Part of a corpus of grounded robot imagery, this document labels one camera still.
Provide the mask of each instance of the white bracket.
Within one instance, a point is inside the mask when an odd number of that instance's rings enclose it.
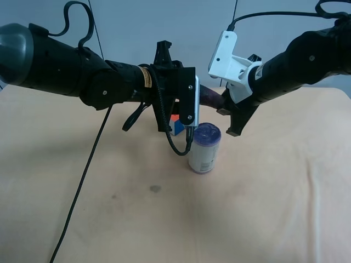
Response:
[[[221,78],[229,83],[228,89],[234,103],[251,96],[252,90],[248,85],[248,74],[252,68],[262,64],[261,61],[252,62],[234,56],[236,40],[236,33],[223,31],[208,66],[208,74],[211,77]]]

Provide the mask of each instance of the label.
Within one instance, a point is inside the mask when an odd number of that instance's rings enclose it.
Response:
[[[264,66],[264,63],[262,65],[260,65],[260,67],[258,67],[256,69],[256,73],[254,74],[254,79],[255,80],[258,80],[258,79],[260,79],[262,77],[263,66]]]
[[[144,87],[151,88],[152,87],[152,79],[151,79],[151,75],[150,75],[149,71],[144,67],[139,67],[139,68],[144,75]]]
[[[219,144],[205,147],[193,142],[189,153],[189,165],[198,173],[205,173],[214,167]]]

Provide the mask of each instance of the container lid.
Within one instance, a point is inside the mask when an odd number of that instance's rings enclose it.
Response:
[[[194,141],[201,146],[213,146],[220,141],[221,133],[212,123],[204,122],[194,131]]]

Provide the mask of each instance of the cylindrical container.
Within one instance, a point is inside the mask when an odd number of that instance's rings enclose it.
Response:
[[[201,123],[194,131],[194,140],[189,152],[189,165],[194,172],[204,174],[213,169],[220,138],[220,130],[211,123]]]

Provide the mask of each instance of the beige tablecloth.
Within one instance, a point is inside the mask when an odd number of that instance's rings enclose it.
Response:
[[[302,88],[259,107],[241,137],[229,117],[215,169],[194,174],[152,109],[115,105],[59,262],[350,262],[351,101]],[[0,262],[48,262],[105,111],[7,86],[0,93]],[[184,134],[175,143],[184,148]]]

